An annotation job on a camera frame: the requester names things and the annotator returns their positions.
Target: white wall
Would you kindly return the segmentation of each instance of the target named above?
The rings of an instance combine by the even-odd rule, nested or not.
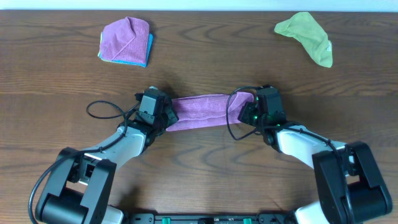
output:
[[[0,0],[0,9],[398,12],[398,0]]]

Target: purple cloth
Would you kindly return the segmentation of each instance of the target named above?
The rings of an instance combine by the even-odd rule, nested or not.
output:
[[[226,125],[225,108],[228,97],[225,94],[210,94],[172,100],[179,121],[166,131]],[[237,92],[232,96],[228,108],[230,124],[240,123],[238,115],[247,101],[253,101],[253,94]]]
[[[101,58],[146,64],[149,24],[126,17],[107,25],[99,45]]]

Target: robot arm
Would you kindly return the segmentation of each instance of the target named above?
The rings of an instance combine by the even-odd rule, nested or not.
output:
[[[171,99],[155,88],[136,94],[141,106],[134,120],[129,120],[125,136],[107,150],[72,157],[53,170],[35,209],[36,219],[45,223],[120,224],[123,212],[108,206],[114,173],[128,160],[141,154],[157,136],[178,121]],[[107,146],[124,132],[116,133],[88,149]],[[63,149],[57,160],[77,152]],[[66,187],[67,182],[87,185],[85,193]]]
[[[256,95],[238,119],[256,127],[276,151],[314,169],[320,202],[295,211],[299,224],[361,223],[391,212],[391,196],[367,144],[331,141],[288,122],[279,92],[271,86],[258,88]],[[359,181],[347,185],[347,175]]]

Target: green cloth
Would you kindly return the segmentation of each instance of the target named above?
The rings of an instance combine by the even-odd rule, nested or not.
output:
[[[315,63],[330,68],[333,64],[328,34],[309,12],[299,12],[275,26],[275,32],[293,37],[303,45]]]

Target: purple towel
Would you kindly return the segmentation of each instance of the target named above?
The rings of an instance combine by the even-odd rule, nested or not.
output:
[[[107,25],[99,45],[101,58],[146,64],[149,24],[142,19],[126,17]]]
[[[225,108],[229,95],[210,94],[192,96],[173,100],[173,107],[179,121],[167,128],[167,131],[178,131],[193,128],[204,128],[226,125]],[[253,94],[237,92],[229,101],[229,123],[240,123],[238,115],[245,102],[253,101]]]

